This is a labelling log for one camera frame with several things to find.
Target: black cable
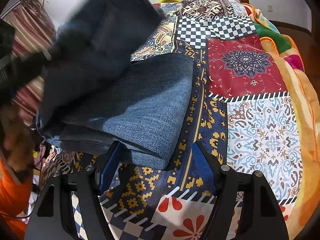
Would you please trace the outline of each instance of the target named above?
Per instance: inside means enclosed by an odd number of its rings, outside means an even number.
[[[40,188],[38,189],[38,195],[37,195],[37,199],[36,199],[36,201],[35,201],[34,206],[36,205],[36,203],[37,203],[37,201],[38,201],[39,194],[40,194]],[[32,214],[32,211],[30,212],[29,215],[27,215],[27,216],[25,216],[25,217],[13,217],[13,216],[9,216],[9,215],[7,215],[7,214],[3,214],[3,213],[0,212],[0,215],[5,216],[5,217],[9,217],[9,218],[14,218],[14,219],[25,219],[25,218],[30,217],[31,214]]]

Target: patchwork bedspread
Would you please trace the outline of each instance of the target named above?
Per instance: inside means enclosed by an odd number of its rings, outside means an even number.
[[[234,0],[155,6],[168,17],[132,61],[190,56],[191,98],[167,169],[120,164],[100,197],[115,239],[199,239],[215,198],[192,156],[197,140],[221,164],[263,172],[294,239],[320,199],[320,107],[297,47],[259,10]],[[96,158],[54,147],[40,184],[54,170],[78,172]],[[227,239],[236,235],[242,197],[238,192]],[[72,203],[79,237],[86,239],[76,193]]]

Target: yellow stripe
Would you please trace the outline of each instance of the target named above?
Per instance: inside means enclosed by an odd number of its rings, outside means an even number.
[[[202,68],[201,80],[202,80],[202,78],[203,78],[203,74],[204,74],[204,68]],[[203,84],[202,84],[201,105],[200,105],[200,111],[199,111],[198,124],[197,124],[197,128],[196,128],[195,138],[194,138],[193,142],[196,141],[196,138],[197,138],[197,135],[198,135],[199,125],[200,125],[200,119],[201,119],[201,113],[202,113],[202,107],[203,107],[203,98],[204,98],[204,86],[203,86]],[[189,172],[189,167],[190,167],[190,163],[191,163],[191,158],[192,158],[192,150],[190,151],[189,160],[188,160],[188,164],[187,164],[187,167],[186,167],[186,171],[185,171],[184,176],[183,176],[183,180],[182,180],[182,184],[181,184],[181,187],[180,187],[180,191],[183,191],[184,184],[185,184],[185,182],[186,182],[187,175],[188,175],[188,172]]]

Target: dark blue flower mandala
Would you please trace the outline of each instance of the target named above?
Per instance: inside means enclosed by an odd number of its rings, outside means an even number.
[[[226,63],[224,68],[233,69],[236,76],[254,78],[257,73],[265,74],[266,67],[271,65],[268,60],[270,55],[262,52],[232,50],[223,55],[221,60]]]

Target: red flower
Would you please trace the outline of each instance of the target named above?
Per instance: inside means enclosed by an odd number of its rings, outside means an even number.
[[[169,207],[169,198],[165,198],[158,207],[160,212],[166,212]],[[172,207],[174,210],[180,210],[182,208],[182,204],[176,197],[172,197]]]
[[[187,237],[187,238],[184,238],[183,240],[199,240],[205,228],[205,225],[201,228],[203,221],[204,221],[204,216],[203,215],[198,216],[196,219],[196,228],[194,229],[192,220],[190,218],[187,218],[183,221],[183,225],[187,229],[187,231],[176,229],[173,231],[173,236]]]

